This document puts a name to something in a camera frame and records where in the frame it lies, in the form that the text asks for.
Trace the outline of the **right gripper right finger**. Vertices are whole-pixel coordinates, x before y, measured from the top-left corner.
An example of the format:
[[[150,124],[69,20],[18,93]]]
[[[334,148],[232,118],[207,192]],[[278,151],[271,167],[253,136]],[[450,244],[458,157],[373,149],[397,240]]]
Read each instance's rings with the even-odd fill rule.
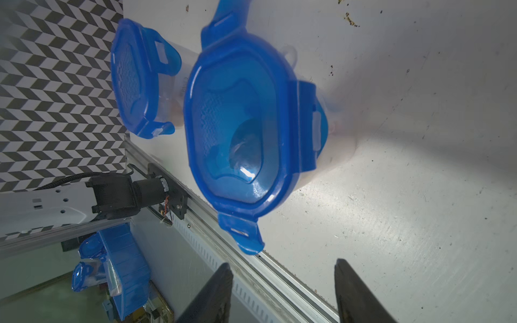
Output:
[[[334,277],[340,322],[396,323],[345,259],[337,259]]]

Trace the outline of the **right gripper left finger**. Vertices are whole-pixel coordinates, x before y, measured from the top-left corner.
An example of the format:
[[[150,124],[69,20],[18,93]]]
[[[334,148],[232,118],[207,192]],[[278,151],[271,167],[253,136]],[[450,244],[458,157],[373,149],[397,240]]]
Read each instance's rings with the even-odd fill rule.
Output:
[[[230,265],[221,264],[176,322],[228,323],[233,278]]]

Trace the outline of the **clear cup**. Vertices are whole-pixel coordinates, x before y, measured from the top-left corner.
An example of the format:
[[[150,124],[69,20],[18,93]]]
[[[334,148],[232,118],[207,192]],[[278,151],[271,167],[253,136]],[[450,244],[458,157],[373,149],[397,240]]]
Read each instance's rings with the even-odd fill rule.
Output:
[[[316,169],[301,173],[295,186],[296,190],[344,165],[357,148],[354,112],[349,106],[338,102],[316,86],[316,111],[320,114],[320,149]]]
[[[159,74],[159,99],[156,120],[171,122],[176,128],[184,126],[183,104],[188,77],[198,54],[175,43],[168,43],[180,55],[181,67],[175,76]]]

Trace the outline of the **blue lid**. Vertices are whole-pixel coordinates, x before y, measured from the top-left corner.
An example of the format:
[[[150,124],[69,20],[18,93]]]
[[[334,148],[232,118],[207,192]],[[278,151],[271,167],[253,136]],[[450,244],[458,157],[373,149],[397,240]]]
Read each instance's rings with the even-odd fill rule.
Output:
[[[188,79],[188,161],[220,227],[243,253],[264,249],[258,220],[316,169],[316,86],[298,79],[284,52],[247,31],[248,1],[221,1],[201,31]]]
[[[171,135],[183,123],[174,83],[180,53],[157,31],[123,18],[110,50],[111,78],[126,129],[141,138]]]

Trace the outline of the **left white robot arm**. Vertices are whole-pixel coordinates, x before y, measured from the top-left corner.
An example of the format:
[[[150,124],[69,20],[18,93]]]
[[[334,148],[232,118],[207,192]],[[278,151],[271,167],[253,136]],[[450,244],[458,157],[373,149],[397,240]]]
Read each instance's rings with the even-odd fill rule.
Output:
[[[35,191],[1,194],[1,235],[137,215],[164,202],[170,186],[162,177],[134,181],[128,174],[91,177]]]

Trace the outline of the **blue crate below table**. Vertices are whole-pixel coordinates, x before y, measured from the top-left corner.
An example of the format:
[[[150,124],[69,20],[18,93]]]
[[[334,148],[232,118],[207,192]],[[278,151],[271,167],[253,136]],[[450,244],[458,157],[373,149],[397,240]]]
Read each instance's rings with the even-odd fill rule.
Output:
[[[147,303],[151,270],[128,223],[98,231],[78,252],[82,261],[72,274],[74,292],[107,283],[121,320]]]

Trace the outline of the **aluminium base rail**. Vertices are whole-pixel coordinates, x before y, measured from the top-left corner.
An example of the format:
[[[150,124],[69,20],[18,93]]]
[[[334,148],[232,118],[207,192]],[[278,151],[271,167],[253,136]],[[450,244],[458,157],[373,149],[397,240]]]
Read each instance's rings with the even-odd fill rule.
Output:
[[[184,217],[160,223],[154,209],[131,221],[152,281],[180,316],[209,276],[228,263],[234,275],[230,322],[338,322],[337,311],[266,252],[244,254],[215,211],[187,191]]]

